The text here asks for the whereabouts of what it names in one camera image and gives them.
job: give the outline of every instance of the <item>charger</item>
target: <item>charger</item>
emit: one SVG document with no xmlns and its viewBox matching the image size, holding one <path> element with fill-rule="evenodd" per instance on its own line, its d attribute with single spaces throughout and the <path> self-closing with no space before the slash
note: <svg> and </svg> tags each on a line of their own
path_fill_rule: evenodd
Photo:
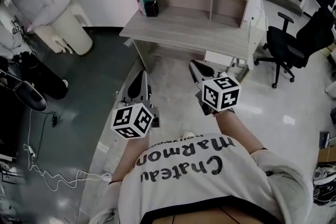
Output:
<svg viewBox="0 0 336 224">
<path fill-rule="evenodd" d="M 48 173 L 46 170 L 44 170 L 43 172 L 41 171 L 41 169 L 38 167 L 37 164 L 34 164 L 34 157 L 36 156 L 34 150 L 32 149 L 32 147 L 30 146 L 29 144 L 29 140 L 30 140 L 30 127 L 31 127 L 31 120 L 32 120 L 32 117 L 31 117 L 31 112 L 32 110 L 30 110 L 30 114 L 29 114 L 29 131 L 28 131 L 28 141 L 27 141 L 27 144 L 23 144 L 23 149 L 25 151 L 28 151 L 29 155 L 28 155 L 28 170 L 31 171 L 32 169 L 34 169 L 35 171 L 39 172 L 40 176 L 42 176 L 46 182 L 46 184 L 48 185 L 48 187 L 52 190 L 52 191 L 57 191 L 58 190 L 58 187 L 59 187 L 59 183 L 60 182 L 63 182 L 65 183 L 66 185 L 68 185 L 70 188 L 76 188 L 77 187 L 77 182 L 78 181 L 86 181 L 86 180 L 93 180 L 93 181 L 100 181 L 100 180 L 104 180 L 104 181 L 107 181 L 109 180 L 110 178 L 112 178 L 112 174 L 110 173 L 105 173 L 103 175 L 96 175 L 96 174 L 91 174 L 91 173 L 87 173 L 87 172 L 84 172 L 84 171 L 81 171 L 81 170 L 78 170 L 77 172 L 77 176 L 76 176 L 76 179 L 75 180 L 72 180 L 72 181 L 67 181 L 64 177 L 62 177 L 61 174 L 57 174 L 55 176 L 51 175 L 50 173 Z M 52 121 L 52 124 L 55 123 L 55 125 L 57 124 L 57 116 L 56 114 L 54 114 L 54 116 L 52 117 L 53 121 Z M 79 174 L 85 174 L 87 176 L 96 176 L 97 178 L 78 178 L 79 177 Z M 60 177 L 61 179 L 59 181 L 57 181 L 57 187 L 56 189 L 52 188 L 46 178 L 46 174 L 51 177 L 51 178 L 56 178 L 56 177 Z"/>
</svg>

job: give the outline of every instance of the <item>white t-shirt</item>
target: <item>white t-shirt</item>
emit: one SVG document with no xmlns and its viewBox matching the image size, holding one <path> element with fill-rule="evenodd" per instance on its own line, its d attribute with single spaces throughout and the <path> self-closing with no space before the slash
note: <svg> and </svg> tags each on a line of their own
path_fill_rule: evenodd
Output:
<svg viewBox="0 0 336 224">
<path fill-rule="evenodd" d="M 144 151 L 122 183 L 108 186 L 91 222 L 107 223 L 112 213 L 121 224 L 152 223 L 227 205 L 263 223 L 305 223 L 312 183 L 268 150 L 249 155 L 226 135 L 198 135 Z"/>
<path fill-rule="evenodd" d="M 4 26 L 0 25 L 0 56 L 12 60 L 14 55 L 19 55 L 25 51 L 31 52 L 31 49 L 23 42 L 21 34 L 13 35 Z"/>
</svg>

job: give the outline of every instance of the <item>person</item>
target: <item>person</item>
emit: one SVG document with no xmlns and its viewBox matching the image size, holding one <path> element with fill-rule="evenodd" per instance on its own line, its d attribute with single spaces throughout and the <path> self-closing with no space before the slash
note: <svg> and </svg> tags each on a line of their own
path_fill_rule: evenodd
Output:
<svg viewBox="0 0 336 224">
<path fill-rule="evenodd" d="M 222 134 L 130 140 L 90 223 L 306 223 L 312 182 L 230 110 Z"/>
<path fill-rule="evenodd" d="M 10 33 L 0 25 L 0 69 L 32 83 L 39 92 L 55 100 L 64 98 L 68 92 L 67 84 L 37 59 L 28 44 L 24 42 L 19 30 L 20 28 L 15 26 L 13 33 Z M 19 71 L 9 68 L 8 63 L 18 65 Z M 5 83 L 1 80 L 0 86 L 14 88 L 15 83 L 16 81 L 13 82 L 8 78 Z"/>
</svg>

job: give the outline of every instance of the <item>wooden desk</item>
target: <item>wooden desk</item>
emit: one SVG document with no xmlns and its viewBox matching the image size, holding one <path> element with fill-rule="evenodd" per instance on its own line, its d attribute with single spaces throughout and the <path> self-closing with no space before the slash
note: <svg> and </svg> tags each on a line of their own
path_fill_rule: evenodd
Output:
<svg viewBox="0 0 336 224">
<path fill-rule="evenodd" d="M 178 59 L 204 59 L 210 50 L 247 62 L 248 29 L 239 28 L 231 17 L 213 15 L 189 8 L 159 8 L 156 18 L 147 18 L 137 11 L 119 34 L 132 38 L 148 72 L 153 55 Z"/>
</svg>

